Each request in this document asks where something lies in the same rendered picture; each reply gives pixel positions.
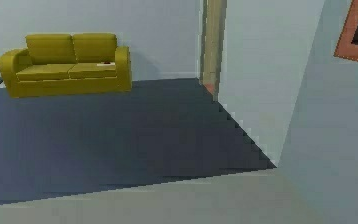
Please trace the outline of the yellow two-seat sofa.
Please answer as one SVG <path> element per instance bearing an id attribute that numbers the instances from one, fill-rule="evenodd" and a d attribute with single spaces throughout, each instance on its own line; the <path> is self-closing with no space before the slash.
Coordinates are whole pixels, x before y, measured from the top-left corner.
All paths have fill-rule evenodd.
<path id="1" fill-rule="evenodd" d="M 127 92 L 130 49 L 113 33 L 29 34 L 26 46 L 0 57 L 0 74 L 13 98 Z M 97 66 L 115 62 L 115 66 Z"/>

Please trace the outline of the orange framed wall picture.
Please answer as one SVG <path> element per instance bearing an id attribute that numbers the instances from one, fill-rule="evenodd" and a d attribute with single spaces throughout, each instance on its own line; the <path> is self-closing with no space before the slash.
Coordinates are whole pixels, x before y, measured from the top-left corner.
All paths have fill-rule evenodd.
<path id="1" fill-rule="evenodd" d="M 340 36 L 338 38 L 334 56 L 358 62 L 358 45 L 353 43 L 358 28 L 358 0 L 351 0 Z"/>

